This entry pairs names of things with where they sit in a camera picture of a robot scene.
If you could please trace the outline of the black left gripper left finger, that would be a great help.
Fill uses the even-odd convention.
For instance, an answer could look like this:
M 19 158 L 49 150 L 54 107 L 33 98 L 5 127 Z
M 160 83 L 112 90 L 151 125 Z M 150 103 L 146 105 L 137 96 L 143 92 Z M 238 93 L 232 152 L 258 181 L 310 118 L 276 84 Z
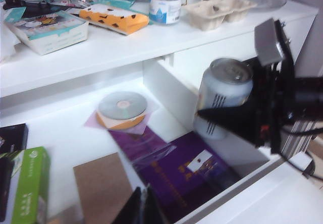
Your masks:
M 132 224 L 138 223 L 141 205 L 141 189 L 137 187 L 121 211 L 113 220 L 113 224 Z

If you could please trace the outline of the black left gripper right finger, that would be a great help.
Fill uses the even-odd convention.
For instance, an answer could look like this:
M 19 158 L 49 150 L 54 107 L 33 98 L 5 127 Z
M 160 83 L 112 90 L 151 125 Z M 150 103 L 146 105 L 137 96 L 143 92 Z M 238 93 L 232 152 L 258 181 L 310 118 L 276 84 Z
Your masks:
M 159 202 L 150 186 L 146 188 L 144 202 L 144 223 L 168 223 L 168 220 L 160 208 Z

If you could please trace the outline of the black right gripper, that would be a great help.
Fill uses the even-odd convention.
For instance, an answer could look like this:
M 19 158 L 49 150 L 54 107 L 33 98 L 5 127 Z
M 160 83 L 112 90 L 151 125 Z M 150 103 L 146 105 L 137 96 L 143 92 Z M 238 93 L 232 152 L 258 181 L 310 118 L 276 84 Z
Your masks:
M 272 154 L 282 154 L 281 128 L 293 120 L 291 110 L 295 99 L 294 59 L 290 40 L 280 20 L 268 19 L 254 29 L 257 57 L 242 61 L 250 70 L 257 69 L 257 59 L 264 69 L 264 88 L 259 96 L 263 100 L 264 115 L 269 126 L 269 145 Z M 250 144 L 257 145 L 256 103 L 248 101 L 241 106 L 206 108 L 197 115 Z

